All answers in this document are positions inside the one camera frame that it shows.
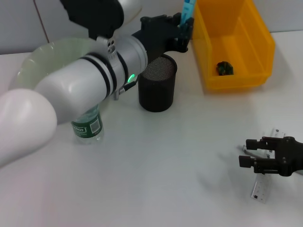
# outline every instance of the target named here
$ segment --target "yellow plastic bin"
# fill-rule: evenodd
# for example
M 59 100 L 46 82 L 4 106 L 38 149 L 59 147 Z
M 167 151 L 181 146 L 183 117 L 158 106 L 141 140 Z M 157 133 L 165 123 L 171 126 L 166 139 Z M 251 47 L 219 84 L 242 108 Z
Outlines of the yellow plastic bin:
M 197 0 L 193 44 L 204 86 L 230 90 L 264 84 L 272 73 L 275 42 L 252 0 Z M 219 76 L 227 61 L 234 75 Z

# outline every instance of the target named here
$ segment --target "white table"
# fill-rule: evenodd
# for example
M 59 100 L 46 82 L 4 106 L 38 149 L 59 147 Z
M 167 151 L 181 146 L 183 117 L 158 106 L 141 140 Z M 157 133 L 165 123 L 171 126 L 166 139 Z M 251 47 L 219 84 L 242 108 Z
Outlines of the white table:
M 77 145 L 59 126 L 41 151 L 0 170 L 0 226 L 302 226 L 303 176 L 275 175 L 262 204 L 250 198 L 253 169 L 238 162 L 237 146 L 273 127 L 303 141 L 303 32 L 273 37 L 273 76 L 254 91 L 204 94 L 190 49 L 170 53 L 178 75 L 168 111 L 143 110 L 133 88 L 103 103 L 102 143 Z M 1 80 L 25 57 L 0 56 Z

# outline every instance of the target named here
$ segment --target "white ruler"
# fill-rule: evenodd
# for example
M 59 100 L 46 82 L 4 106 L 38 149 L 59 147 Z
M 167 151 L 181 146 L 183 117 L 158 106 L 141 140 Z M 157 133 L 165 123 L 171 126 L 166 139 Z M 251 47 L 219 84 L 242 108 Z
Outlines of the white ruler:
M 285 132 L 282 132 L 279 129 L 273 129 L 269 137 L 284 138 L 285 136 Z M 246 146 L 244 146 L 243 151 L 245 154 L 253 157 L 264 158 L 262 157 L 262 154 L 265 154 L 267 158 L 275 158 L 275 152 L 272 150 L 261 150 L 262 152 L 260 155 L 260 152 L 255 150 L 247 150 Z M 271 190 L 271 183 L 271 174 L 257 174 L 255 184 L 252 188 L 251 197 L 259 202 L 266 203 Z

